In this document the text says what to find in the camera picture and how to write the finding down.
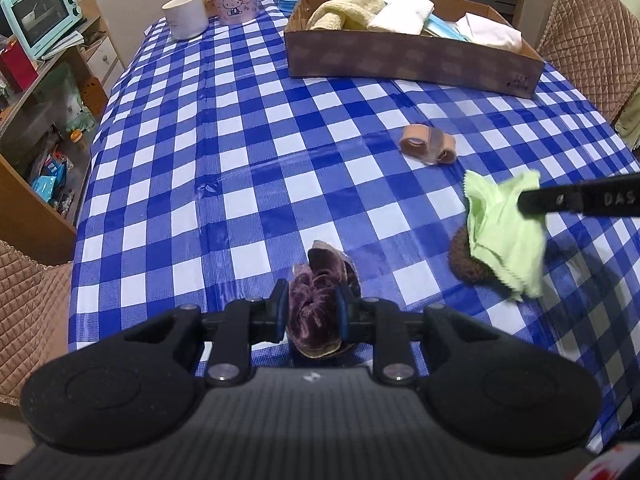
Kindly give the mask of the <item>mint green toaster oven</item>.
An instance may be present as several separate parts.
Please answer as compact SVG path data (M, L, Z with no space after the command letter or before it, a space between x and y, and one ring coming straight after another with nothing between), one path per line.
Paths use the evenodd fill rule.
M32 60L39 60L83 19L78 0L1 0L13 35Z

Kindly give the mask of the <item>red box on shelf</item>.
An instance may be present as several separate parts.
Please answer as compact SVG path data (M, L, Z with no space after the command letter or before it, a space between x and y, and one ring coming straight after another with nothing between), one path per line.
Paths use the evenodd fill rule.
M11 40L1 51L0 70L15 92L27 90L37 79L34 64L17 40Z

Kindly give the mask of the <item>white mug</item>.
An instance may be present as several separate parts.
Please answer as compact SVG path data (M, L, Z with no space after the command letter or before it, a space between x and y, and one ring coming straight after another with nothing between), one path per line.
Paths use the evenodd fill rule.
M208 27L204 0L170 0L162 5L162 11L173 40L190 40Z

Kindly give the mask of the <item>purple velvet scrunchie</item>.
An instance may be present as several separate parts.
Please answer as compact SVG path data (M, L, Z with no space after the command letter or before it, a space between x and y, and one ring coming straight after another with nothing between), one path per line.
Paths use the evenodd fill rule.
M335 289L347 285L359 298L358 273L349 256L332 245L315 240L307 261L293 266L288 285L286 334L297 351L312 360L327 359L347 351L338 326Z

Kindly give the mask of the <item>right quilted brown chair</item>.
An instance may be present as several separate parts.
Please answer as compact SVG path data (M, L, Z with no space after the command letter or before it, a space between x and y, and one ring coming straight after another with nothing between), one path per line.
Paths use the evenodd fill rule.
M620 0L553 0L538 53L608 122L639 85L639 19Z

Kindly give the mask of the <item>left quilted brown chair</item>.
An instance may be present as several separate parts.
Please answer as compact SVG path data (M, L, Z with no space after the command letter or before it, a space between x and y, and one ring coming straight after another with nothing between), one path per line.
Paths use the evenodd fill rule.
M72 265L45 266L1 244L1 402L17 406L27 378L67 352Z

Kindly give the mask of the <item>pale yellow towel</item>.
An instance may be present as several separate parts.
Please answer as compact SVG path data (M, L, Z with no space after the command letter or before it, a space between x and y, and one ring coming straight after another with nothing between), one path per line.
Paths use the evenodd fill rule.
M314 11L307 29L366 30L384 6L384 0L329 0Z

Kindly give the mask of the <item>light green cleaning cloth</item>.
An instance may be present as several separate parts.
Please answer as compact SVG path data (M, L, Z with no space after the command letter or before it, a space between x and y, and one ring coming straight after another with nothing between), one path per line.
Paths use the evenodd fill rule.
M471 170L463 178L471 256L486 264L516 301L542 296L546 222L518 209L521 194L538 190L539 180L536 170L499 183Z

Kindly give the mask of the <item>blue white checkered tablecloth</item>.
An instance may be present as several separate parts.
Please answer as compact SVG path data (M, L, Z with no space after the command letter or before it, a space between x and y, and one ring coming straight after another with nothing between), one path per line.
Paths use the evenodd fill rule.
M70 348L180 304L214 312L265 296L315 240L346 252L363 292L441 302L576 360L600 382L600 448L639 409L639 225L552 214L544 292L513 301L448 266L471 170L545 184L634 172L631 151L553 68L531 99L402 80L288 74L274 0L246 24L144 34L116 82L77 228ZM405 126L439 128L457 159L401 153Z

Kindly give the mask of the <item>quilted brown chair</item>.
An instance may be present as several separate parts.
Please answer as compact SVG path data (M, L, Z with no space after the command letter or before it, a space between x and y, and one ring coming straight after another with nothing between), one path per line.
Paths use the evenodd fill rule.
M608 122L639 85L639 19L620 0L553 0L538 53Z
M1 244L1 402L17 406L27 378L67 352L72 265L45 266Z

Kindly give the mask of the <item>beige bandage roll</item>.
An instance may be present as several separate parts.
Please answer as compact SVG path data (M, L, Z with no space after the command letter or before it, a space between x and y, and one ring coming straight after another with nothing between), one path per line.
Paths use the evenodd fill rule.
M402 154L424 164L450 165L457 159L456 139L427 125L405 126L399 146Z

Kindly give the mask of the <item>white small towel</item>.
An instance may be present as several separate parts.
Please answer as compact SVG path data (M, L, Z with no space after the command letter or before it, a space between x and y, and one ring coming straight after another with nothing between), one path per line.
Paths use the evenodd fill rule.
M369 22L371 32L420 36L434 10L432 0L385 0L384 8Z

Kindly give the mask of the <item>brown cardboard box tray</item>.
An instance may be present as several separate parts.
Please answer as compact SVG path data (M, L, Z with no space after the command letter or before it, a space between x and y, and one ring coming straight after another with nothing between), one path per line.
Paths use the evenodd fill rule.
M514 53L433 36L308 29L327 1L298 0L288 19L284 42L292 77L405 79L529 99L544 71L529 44Z

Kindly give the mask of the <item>light blue surgical mask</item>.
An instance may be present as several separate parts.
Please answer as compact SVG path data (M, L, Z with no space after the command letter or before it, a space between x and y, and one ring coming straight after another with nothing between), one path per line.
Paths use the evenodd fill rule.
M453 24L449 24L448 22L445 22L444 20L436 16L434 10L425 23L422 34L445 39L466 41L466 39L458 33L456 26L454 26Z

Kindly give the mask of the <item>wooden shelf cabinet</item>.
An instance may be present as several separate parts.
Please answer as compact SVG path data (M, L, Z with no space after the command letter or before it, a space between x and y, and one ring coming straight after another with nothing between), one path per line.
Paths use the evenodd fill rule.
M1 239L45 264L73 258L90 146L125 68L98 0L80 7L84 42L38 64L1 112ZM52 152L66 157L67 174L48 197L34 182Z

